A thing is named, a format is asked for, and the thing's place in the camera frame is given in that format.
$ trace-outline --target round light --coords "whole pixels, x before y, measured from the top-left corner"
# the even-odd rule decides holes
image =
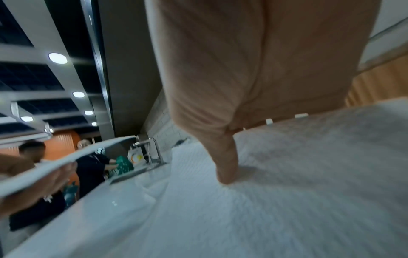
[[[67,58],[64,55],[61,55],[59,53],[49,53],[48,57],[50,58],[52,62],[60,64],[60,65],[68,63]]]
[[[72,93],[72,95],[76,98],[83,98],[85,97],[85,93],[81,92],[81,91],[75,91]]]
[[[24,122],[31,122],[34,120],[34,118],[32,118],[31,116],[22,116],[20,117],[21,120],[23,120]]]

